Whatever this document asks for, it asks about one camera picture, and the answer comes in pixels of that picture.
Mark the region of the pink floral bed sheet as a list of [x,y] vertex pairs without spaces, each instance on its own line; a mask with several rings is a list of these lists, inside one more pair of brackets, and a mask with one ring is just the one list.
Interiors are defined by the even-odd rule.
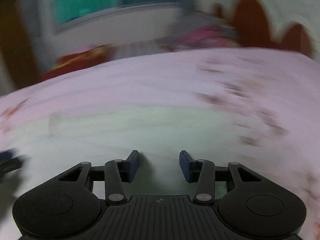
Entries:
[[298,53],[205,49],[131,57],[69,73],[1,97],[1,149],[27,157],[1,183],[1,239],[18,239],[12,205],[25,182],[23,130],[58,114],[139,107],[216,111],[236,133],[239,162],[306,204],[303,239],[319,239],[319,63]]

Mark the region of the white knit sweater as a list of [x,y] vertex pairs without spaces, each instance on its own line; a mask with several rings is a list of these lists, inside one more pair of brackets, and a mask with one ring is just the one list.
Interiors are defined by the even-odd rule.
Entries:
[[178,164],[182,150],[217,165],[237,159],[228,116],[203,109],[139,107],[72,118],[54,114],[26,126],[23,135],[22,152],[29,160],[22,192],[79,162],[103,165],[138,150],[142,163],[126,186],[128,193],[189,193],[193,188]]

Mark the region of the red patterned pillow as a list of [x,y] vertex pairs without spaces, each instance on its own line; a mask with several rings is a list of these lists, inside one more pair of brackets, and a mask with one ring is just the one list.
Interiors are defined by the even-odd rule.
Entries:
[[56,61],[49,72],[41,76],[41,81],[112,61],[116,50],[116,47],[106,44],[81,53],[65,55]]

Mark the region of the red and white headboard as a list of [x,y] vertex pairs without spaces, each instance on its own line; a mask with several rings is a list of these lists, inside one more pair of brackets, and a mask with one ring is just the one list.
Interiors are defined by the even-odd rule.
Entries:
[[214,3],[210,13],[236,30],[240,46],[295,51],[313,58],[314,42],[303,24],[291,21],[273,38],[271,20],[259,0],[236,0],[233,9],[227,17],[223,5]]

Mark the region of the window with green bars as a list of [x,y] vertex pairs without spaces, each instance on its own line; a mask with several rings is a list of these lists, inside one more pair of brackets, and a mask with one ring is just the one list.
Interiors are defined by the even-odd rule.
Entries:
[[39,4],[48,37],[160,36],[195,10],[195,0],[39,0]]

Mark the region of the folded clothes pile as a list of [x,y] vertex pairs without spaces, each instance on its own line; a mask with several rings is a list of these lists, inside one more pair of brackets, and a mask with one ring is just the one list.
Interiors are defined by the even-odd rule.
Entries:
[[235,28],[204,12],[183,16],[173,24],[159,45],[169,51],[240,47]]

